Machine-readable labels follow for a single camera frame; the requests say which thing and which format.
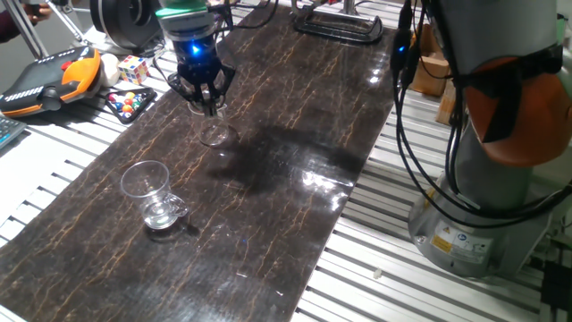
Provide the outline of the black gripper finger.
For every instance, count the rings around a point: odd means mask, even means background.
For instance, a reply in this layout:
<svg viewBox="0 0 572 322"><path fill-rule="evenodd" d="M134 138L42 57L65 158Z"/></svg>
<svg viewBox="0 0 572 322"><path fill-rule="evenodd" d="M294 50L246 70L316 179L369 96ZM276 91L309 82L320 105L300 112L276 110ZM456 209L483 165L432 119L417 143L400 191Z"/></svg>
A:
<svg viewBox="0 0 572 322"><path fill-rule="evenodd" d="M208 115L217 116L218 109L223 105L226 93L231 86L236 69L228 64L222 64L212 81L208 82L210 97L208 99Z"/></svg>
<svg viewBox="0 0 572 322"><path fill-rule="evenodd" d="M180 75L175 72L168 76L170 87L189 103L189 108L203 116L210 115L210 104L202 92L202 79L196 73Z"/></svg>

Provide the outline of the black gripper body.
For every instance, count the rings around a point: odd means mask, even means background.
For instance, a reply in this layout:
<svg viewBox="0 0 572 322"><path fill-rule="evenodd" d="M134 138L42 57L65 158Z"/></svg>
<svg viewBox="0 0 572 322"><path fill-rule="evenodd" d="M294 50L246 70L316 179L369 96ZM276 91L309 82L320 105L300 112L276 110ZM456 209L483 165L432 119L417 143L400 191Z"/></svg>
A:
<svg viewBox="0 0 572 322"><path fill-rule="evenodd" d="M208 101L208 82L212 81L223 64L216 51L213 35L184 41L173 41L177 57L177 73L196 73L202 79L202 92Z"/></svg>

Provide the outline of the person's hand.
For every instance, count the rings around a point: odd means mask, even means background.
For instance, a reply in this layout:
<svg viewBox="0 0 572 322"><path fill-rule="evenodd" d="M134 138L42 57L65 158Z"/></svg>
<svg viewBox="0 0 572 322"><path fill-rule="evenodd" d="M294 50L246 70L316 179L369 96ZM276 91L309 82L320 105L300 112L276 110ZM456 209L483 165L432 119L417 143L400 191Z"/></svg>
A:
<svg viewBox="0 0 572 322"><path fill-rule="evenodd" d="M33 25L47 20L53 12L48 4L23 4L22 8Z"/></svg>

